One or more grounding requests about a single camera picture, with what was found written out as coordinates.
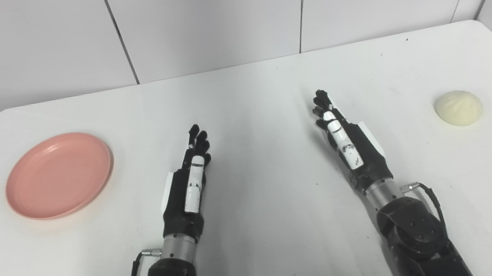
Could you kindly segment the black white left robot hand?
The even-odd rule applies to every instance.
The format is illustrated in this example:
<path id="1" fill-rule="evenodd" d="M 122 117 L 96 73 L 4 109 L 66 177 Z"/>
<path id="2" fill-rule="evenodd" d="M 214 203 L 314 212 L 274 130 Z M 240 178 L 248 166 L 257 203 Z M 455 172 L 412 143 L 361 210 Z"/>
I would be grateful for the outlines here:
<path id="1" fill-rule="evenodd" d="M 173 172 L 164 208 L 163 237 L 185 235 L 199 243 L 204 229 L 201 201 L 207 183 L 206 168 L 211 162 L 206 131 L 194 124 L 179 169 Z"/>

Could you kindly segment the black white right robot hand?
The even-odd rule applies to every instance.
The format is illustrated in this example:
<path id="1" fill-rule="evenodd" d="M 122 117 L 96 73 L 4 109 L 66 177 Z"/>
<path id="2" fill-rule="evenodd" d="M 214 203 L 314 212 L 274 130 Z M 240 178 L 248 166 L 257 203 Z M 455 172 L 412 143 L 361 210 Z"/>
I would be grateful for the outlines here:
<path id="1" fill-rule="evenodd" d="M 316 126 L 324 131 L 350 174 L 349 183 L 363 195 L 373 185 L 393 179 L 385 156 L 375 147 L 360 124 L 349 122 L 335 107 L 325 90 L 316 90 L 312 112 Z"/>

